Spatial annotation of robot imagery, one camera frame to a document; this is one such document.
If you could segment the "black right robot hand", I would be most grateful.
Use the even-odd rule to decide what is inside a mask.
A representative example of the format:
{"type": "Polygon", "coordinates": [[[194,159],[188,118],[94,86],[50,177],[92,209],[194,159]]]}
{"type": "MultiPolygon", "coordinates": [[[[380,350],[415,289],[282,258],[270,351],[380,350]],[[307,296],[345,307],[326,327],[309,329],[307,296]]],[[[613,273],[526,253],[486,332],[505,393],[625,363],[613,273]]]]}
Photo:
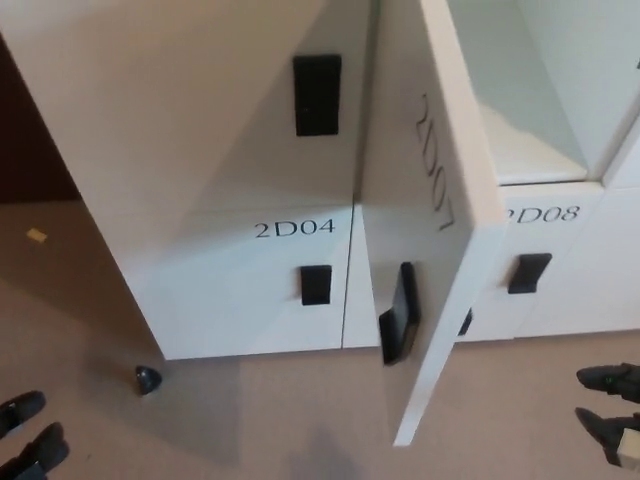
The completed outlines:
{"type": "MultiPolygon", "coordinates": [[[[639,366],[629,363],[579,369],[577,380],[588,390],[618,396],[639,405],[639,366]]],[[[615,467],[639,472],[639,413],[603,418],[581,407],[575,414],[586,432],[600,445],[605,459],[615,467]]]]}

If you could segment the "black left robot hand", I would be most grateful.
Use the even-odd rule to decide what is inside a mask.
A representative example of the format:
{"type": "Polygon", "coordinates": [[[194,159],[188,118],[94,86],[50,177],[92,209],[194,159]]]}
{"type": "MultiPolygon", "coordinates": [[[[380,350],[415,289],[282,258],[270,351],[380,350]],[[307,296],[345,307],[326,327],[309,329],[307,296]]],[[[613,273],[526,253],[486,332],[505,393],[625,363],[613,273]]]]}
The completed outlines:
{"type": "MultiPolygon", "coordinates": [[[[24,425],[46,406],[42,391],[32,390],[13,397],[1,404],[1,438],[24,425]]],[[[70,448],[59,422],[44,428],[15,457],[1,465],[1,479],[45,480],[69,455],[70,448]]]]}

